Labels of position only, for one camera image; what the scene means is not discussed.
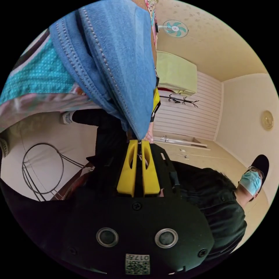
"dark green jacket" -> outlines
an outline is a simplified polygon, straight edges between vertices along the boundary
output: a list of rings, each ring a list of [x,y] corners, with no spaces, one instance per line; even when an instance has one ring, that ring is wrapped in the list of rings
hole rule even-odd
[[[225,259],[244,236],[247,223],[243,208],[236,201],[234,184],[221,173],[173,162],[181,194],[204,213],[214,237],[214,246],[205,261],[188,271],[195,275]]]

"black pants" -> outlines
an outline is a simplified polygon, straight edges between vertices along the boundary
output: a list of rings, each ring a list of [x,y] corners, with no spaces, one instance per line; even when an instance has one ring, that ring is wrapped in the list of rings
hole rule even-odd
[[[97,126],[95,155],[111,153],[127,143],[121,121],[103,109],[77,110],[72,121],[80,124]]]

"person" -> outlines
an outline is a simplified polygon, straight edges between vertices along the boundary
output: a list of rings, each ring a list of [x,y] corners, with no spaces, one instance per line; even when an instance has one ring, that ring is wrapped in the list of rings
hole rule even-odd
[[[114,152],[127,142],[127,134],[121,129],[120,121],[102,109],[65,112],[61,117],[64,124],[76,122],[98,126],[96,155],[104,151]],[[152,139],[153,124],[149,127],[147,134]],[[181,196],[203,212],[214,238],[214,246],[204,262],[187,272],[191,278],[223,261],[240,243],[247,227],[244,208],[260,193],[268,174],[269,161],[265,155],[257,156],[237,187],[227,176],[211,168],[172,163],[180,182]]]
[[[9,147],[7,142],[0,137],[0,170],[1,170],[1,163],[2,163],[2,158],[7,157],[9,154]]]

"blue face mask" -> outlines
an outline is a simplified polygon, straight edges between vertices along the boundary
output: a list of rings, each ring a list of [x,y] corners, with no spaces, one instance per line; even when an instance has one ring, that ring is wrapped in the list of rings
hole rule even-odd
[[[242,175],[239,183],[254,196],[262,185],[262,180],[256,171],[248,171]]]

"qr code sticker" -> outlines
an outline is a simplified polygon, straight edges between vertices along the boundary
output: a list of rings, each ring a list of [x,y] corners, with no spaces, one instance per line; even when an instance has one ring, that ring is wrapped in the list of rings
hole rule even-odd
[[[149,275],[150,256],[126,254],[125,271],[129,275]]]

